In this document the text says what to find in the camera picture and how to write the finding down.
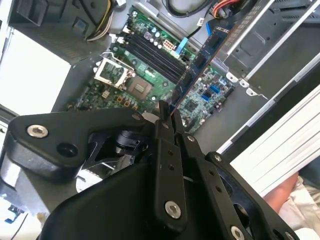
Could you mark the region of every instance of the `red cable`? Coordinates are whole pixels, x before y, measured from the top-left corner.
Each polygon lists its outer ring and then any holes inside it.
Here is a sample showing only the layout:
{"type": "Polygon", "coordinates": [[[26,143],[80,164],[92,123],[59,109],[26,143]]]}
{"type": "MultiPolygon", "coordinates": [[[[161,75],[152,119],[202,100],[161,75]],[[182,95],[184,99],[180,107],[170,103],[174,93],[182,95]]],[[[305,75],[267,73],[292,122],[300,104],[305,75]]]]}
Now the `red cable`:
{"type": "Polygon", "coordinates": [[[217,18],[217,12],[220,8],[223,8],[224,6],[226,5],[229,5],[229,4],[234,4],[234,3],[237,3],[239,2],[240,0],[223,0],[221,2],[219,2],[217,5],[215,5],[213,7],[213,10],[212,10],[212,13],[213,13],[213,16],[215,18],[217,18]]]}

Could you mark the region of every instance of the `white cloth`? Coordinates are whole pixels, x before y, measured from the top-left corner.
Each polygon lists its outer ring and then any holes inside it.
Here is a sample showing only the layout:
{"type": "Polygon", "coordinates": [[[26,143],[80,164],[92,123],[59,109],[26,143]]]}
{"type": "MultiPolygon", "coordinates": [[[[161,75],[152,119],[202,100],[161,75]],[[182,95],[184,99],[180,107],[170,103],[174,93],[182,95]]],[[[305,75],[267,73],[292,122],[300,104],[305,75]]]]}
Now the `white cloth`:
{"type": "Polygon", "coordinates": [[[304,186],[299,176],[296,186],[280,209],[280,217],[295,231],[302,233],[301,240],[320,240],[320,191],[311,186],[304,186]],[[311,229],[317,238],[310,237],[311,229]]]}

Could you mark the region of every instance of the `ram slot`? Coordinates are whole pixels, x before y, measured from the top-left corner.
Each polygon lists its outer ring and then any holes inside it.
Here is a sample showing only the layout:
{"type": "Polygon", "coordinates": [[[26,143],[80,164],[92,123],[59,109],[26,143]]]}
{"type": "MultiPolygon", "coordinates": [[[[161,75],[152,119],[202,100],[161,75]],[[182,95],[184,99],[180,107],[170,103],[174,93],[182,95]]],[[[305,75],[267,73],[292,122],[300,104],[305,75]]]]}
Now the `ram slot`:
{"type": "Polygon", "coordinates": [[[135,55],[137,58],[139,58],[141,61],[147,63],[151,68],[153,68],[155,71],[157,71],[159,74],[163,75],[166,79],[168,79],[170,82],[177,84],[180,76],[177,74],[172,73],[167,67],[163,66],[159,62],[155,62],[152,57],[146,56],[142,54],[140,51],[138,51],[136,48],[132,46],[128,46],[126,48],[128,52],[135,55]]]}
{"type": "Polygon", "coordinates": [[[168,53],[166,53],[165,51],[158,49],[144,37],[135,34],[132,36],[132,39],[135,40],[136,43],[144,43],[145,46],[148,48],[150,54],[154,54],[163,62],[167,63],[169,66],[172,66],[174,69],[176,69],[178,72],[183,74],[183,72],[185,71],[185,66],[181,64],[176,58],[173,58],[172,56],[168,55],[168,53]]]}
{"type": "Polygon", "coordinates": [[[166,53],[161,52],[160,49],[155,48],[152,43],[140,36],[131,36],[126,50],[174,84],[177,84],[184,72],[184,66],[178,60],[171,59],[166,53]]]}

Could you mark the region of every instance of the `skin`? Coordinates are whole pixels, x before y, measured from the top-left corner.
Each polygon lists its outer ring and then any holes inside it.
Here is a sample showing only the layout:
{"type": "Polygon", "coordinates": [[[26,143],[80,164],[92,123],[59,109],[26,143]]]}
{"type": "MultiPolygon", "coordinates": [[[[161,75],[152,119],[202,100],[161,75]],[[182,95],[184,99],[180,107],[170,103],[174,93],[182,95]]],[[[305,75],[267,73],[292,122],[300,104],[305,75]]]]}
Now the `skin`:
{"type": "Polygon", "coordinates": [[[276,213],[279,213],[282,205],[287,201],[294,189],[298,175],[298,172],[295,173],[263,198],[276,213]]]}

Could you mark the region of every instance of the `motherboard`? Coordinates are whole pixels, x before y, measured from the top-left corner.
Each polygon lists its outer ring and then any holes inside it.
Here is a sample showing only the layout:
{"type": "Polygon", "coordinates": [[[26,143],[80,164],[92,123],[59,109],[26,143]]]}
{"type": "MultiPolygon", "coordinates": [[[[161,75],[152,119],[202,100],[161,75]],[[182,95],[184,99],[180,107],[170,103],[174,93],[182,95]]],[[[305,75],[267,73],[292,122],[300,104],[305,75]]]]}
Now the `motherboard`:
{"type": "MultiPolygon", "coordinates": [[[[196,56],[186,42],[132,7],[122,33],[102,54],[94,76],[68,110],[132,108],[157,115],[158,101],[170,98],[196,56]]],[[[178,107],[185,131],[193,134],[220,111],[233,90],[233,84],[209,65],[178,107]]]]}

